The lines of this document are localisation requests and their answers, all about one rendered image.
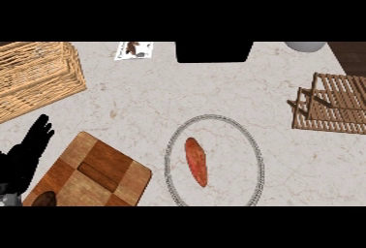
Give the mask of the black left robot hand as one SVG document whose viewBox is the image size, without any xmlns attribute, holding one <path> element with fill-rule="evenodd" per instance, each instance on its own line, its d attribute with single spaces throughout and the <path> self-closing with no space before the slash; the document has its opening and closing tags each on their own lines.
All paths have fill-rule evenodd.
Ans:
<svg viewBox="0 0 366 248">
<path fill-rule="evenodd" d="M 49 116 L 42 114 L 33 123 L 23 142 L 9 153 L 0 151 L 0 195 L 26 192 L 34 177 L 39 160 L 55 135 Z"/>
</svg>

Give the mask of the checkered wooden placemat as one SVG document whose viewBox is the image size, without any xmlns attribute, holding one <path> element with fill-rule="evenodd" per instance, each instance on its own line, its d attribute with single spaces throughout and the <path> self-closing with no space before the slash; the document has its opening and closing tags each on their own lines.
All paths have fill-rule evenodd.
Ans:
<svg viewBox="0 0 366 248">
<path fill-rule="evenodd" d="M 54 191 L 58 206 L 136 206 L 151 178 L 148 167 L 80 132 L 23 205 Z"/>
</svg>

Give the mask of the wooden tiered shelf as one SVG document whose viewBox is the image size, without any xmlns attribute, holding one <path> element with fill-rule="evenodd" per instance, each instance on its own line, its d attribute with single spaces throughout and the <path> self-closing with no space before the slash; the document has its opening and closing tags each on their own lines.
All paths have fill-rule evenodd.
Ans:
<svg viewBox="0 0 366 248">
<path fill-rule="evenodd" d="M 294 129 L 366 135 L 366 77 L 315 73 L 288 104 Z"/>
</svg>

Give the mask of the wicker basket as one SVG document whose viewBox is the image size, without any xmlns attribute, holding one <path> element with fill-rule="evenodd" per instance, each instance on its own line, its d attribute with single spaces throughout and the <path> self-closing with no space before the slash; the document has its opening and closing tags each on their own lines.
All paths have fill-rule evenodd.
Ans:
<svg viewBox="0 0 366 248">
<path fill-rule="evenodd" d="M 71 42 L 0 45 L 0 123 L 86 89 Z"/>
</svg>

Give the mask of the orange sweet potato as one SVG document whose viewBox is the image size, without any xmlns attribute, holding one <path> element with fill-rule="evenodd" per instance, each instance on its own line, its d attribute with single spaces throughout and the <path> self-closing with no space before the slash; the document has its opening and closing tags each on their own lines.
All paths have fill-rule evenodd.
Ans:
<svg viewBox="0 0 366 248">
<path fill-rule="evenodd" d="M 186 160 L 192 175 L 203 187 L 207 186 L 207 154 L 194 138 L 186 139 L 185 143 Z"/>
</svg>

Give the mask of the white printed card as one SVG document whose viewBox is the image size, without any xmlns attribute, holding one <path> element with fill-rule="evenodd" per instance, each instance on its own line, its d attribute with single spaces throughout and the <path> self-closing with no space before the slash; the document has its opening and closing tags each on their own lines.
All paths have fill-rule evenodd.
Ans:
<svg viewBox="0 0 366 248">
<path fill-rule="evenodd" d="M 122 42 L 119 44 L 114 60 L 151 58 L 152 53 L 152 42 Z"/>
</svg>

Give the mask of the round marble plate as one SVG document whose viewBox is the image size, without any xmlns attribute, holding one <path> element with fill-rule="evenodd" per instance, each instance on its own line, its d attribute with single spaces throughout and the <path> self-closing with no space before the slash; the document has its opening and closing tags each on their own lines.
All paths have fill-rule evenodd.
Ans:
<svg viewBox="0 0 366 248">
<path fill-rule="evenodd" d="M 189 139 L 197 140 L 206 154 L 206 187 L 189 168 Z M 265 188 L 265 161 L 253 134 L 238 121 L 206 114 L 179 126 L 164 153 L 164 179 L 179 206 L 257 205 Z"/>
</svg>

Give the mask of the black appliance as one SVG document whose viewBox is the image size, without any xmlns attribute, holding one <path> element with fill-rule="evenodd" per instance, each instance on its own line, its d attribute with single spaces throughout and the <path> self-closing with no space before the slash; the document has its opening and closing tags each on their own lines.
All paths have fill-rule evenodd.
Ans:
<svg viewBox="0 0 366 248">
<path fill-rule="evenodd" d="M 245 62 L 253 42 L 178 42 L 179 63 L 238 63 Z"/>
</svg>

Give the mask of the grey round bowl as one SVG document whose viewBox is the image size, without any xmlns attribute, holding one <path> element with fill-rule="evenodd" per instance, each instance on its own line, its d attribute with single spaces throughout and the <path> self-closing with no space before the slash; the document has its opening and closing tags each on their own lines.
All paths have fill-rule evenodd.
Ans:
<svg viewBox="0 0 366 248">
<path fill-rule="evenodd" d="M 325 42 L 287 42 L 287 46 L 300 52 L 316 52 L 325 44 Z"/>
</svg>

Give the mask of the dark brown wooden panel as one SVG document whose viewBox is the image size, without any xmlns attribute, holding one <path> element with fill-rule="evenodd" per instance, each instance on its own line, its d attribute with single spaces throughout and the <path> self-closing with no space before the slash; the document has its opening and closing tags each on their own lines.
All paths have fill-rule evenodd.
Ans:
<svg viewBox="0 0 366 248">
<path fill-rule="evenodd" d="M 350 76 L 366 77 L 366 42 L 330 42 L 333 52 Z"/>
</svg>

